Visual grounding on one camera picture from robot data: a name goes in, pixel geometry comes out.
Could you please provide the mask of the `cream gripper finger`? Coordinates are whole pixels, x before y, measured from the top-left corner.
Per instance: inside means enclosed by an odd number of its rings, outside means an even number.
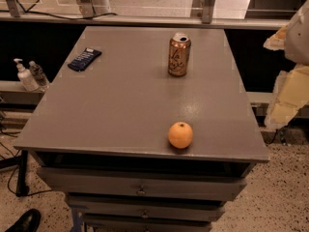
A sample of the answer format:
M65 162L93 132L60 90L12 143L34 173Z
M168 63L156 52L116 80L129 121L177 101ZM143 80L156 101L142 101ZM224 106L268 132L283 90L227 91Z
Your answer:
M264 120L267 129L276 131L287 126L308 102L309 66L296 64L289 72L281 71L275 79Z
M275 34L267 38L264 42L264 48L269 50L284 50L285 49L285 40L287 34L288 26L285 25L281 27Z

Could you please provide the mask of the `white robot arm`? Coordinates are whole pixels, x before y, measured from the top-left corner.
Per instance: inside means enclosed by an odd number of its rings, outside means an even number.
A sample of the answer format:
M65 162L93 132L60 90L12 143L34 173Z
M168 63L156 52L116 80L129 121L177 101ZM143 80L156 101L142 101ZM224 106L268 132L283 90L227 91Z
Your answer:
M275 79L265 125L276 131L287 126L309 102L309 0L264 42L264 48L283 50L285 58L295 63L291 71L281 71Z

